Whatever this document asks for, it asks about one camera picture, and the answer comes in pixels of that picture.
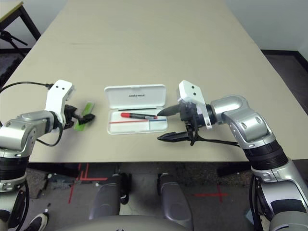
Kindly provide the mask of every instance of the red pen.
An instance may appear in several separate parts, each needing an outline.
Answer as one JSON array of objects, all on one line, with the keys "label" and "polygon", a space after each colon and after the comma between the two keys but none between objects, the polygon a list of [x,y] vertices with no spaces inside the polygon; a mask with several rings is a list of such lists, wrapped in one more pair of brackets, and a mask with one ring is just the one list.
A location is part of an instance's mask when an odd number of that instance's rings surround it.
[{"label": "red pen", "polygon": [[145,114],[128,113],[128,112],[122,112],[121,116],[124,118],[133,118],[133,119],[157,119],[157,116],[155,115],[145,115]]}]

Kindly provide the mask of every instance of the table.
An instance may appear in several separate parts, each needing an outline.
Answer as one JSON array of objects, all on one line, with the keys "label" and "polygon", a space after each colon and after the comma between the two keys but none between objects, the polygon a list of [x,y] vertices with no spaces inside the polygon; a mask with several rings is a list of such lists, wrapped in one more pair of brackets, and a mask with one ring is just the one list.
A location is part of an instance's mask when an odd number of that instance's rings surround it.
[{"label": "table", "polygon": [[24,9],[23,4],[24,3],[22,1],[0,2],[0,31],[4,30],[9,24],[20,16],[33,37],[38,40],[41,34]]},{"label": "table", "polygon": [[[69,0],[9,83],[58,79],[76,87],[70,105],[96,103],[96,119],[82,132],[65,130],[55,147],[36,143],[31,162],[246,161],[242,150],[223,144],[191,147],[158,141],[162,133],[107,134],[106,86],[165,84],[171,106],[183,79],[200,86],[207,103],[228,94],[246,97],[285,153],[307,158],[307,115],[222,0]],[[1,120],[44,109],[46,94],[34,85],[5,91]],[[184,130],[178,115],[168,119],[167,132]],[[227,125],[200,134],[234,141]]]}]

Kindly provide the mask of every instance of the green object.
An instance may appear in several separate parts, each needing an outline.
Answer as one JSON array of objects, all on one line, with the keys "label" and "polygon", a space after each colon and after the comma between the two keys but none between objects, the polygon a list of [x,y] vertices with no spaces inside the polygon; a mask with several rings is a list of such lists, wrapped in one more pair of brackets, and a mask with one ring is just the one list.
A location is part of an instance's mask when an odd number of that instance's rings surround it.
[{"label": "green object", "polygon": [[[85,116],[87,114],[90,114],[93,110],[94,107],[94,103],[93,102],[88,102],[85,106],[85,108],[83,109],[81,116]],[[75,131],[83,131],[83,129],[85,128],[86,124],[82,124],[79,125],[78,121],[76,122],[75,126],[74,126],[74,130]]]}]

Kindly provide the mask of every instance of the white wall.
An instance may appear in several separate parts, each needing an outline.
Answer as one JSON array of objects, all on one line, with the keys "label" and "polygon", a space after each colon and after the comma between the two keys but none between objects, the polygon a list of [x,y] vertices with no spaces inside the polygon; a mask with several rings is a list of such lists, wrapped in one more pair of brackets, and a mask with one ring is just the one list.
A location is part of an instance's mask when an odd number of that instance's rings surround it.
[{"label": "white wall", "polygon": [[[28,12],[39,32],[42,34],[64,7],[67,0],[23,0],[23,2],[25,10]],[[20,18],[17,18],[5,30],[10,32],[13,36],[28,43],[28,46],[25,46],[16,42],[16,45],[19,48],[31,48],[36,42]],[[12,48],[12,46],[8,42],[0,40],[0,48]]]},{"label": "white wall", "polygon": [[[67,0],[24,0],[24,7],[43,33]],[[299,51],[308,60],[308,0],[226,0],[261,49]],[[21,19],[6,28],[32,47],[35,40]],[[0,48],[11,48],[0,40]]]},{"label": "white wall", "polygon": [[308,0],[226,0],[261,49],[299,51],[308,60]]}]

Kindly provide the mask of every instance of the white box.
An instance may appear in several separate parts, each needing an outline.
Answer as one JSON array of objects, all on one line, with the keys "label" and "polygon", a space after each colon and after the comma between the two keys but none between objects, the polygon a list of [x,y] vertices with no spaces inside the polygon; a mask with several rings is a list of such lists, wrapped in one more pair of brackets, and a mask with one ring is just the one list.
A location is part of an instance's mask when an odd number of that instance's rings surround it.
[{"label": "white box", "polygon": [[157,115],[166,102],[163,84],[110,86],[104,89],[109,102],[107,132],[111,135],[163,132],[168,123],[165,116],[140,120],[121,117],[122,112]]}]

